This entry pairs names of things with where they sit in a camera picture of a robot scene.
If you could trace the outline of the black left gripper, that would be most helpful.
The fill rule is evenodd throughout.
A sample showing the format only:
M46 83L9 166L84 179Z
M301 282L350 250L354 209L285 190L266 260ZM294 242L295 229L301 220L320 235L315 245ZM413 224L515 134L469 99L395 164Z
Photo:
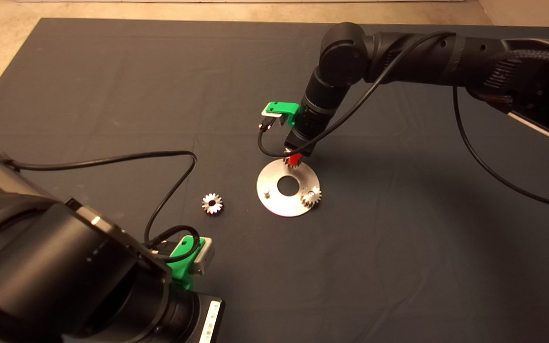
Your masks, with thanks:
M216 343L225 309L222 298L172 286L158 322L158 342Z

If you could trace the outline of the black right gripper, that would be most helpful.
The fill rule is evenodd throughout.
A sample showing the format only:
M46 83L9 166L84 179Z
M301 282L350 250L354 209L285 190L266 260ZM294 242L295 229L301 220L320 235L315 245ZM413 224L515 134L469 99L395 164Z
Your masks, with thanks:
M336 114L337 109L322 109L310 105L301 105L295 116L295 123L288 133L284 146L292 151L298 150L309 141L324 132ZM302 163L303 155L295 153L288 156L288 167L294 169Z

